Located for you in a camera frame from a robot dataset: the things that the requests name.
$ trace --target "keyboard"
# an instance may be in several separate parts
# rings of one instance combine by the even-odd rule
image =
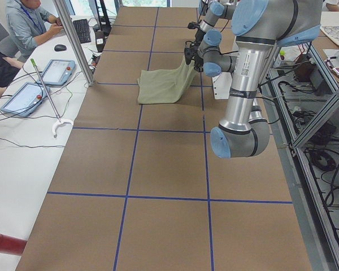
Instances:
[[[87,19],[73,21],[75,32],[77,32],[80,43],[91,42],[90,29]]]

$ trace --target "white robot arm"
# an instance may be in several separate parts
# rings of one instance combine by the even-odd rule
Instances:
[[[221,158],[260,154],[270,132],[256,102],[257,88],[266,58],[275,46],[298,45],[314,40],[320,31],[322,0],[241,0],[237,6],[220,1],[208,4],[198,25],[196,41],[185,49],[197,71],[214,77],[233,72],[225,116],[211,130],[211,146]],[[232,19],[238,45],[237,58],[220,53],[221,33],[213,27],[220,18]]]

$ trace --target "computer mouse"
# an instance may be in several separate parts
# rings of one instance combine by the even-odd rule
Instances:
[[[60,52],[60,51],[65,51],[67,47],[64,44],[57,44],[54,47],[54,51]]]

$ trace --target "red cylinder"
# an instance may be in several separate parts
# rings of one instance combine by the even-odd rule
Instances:
[[[0,253],[21,256],[26,244],[26,240],[0,234]]]

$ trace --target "green cloth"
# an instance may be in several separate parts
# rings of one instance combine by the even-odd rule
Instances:
[[[142,71],[138,79],[140,94],[138,103],[175,103],[191,85],[196,75],[194,64],[186,65],[183,57],[181,66],[176,69]]]

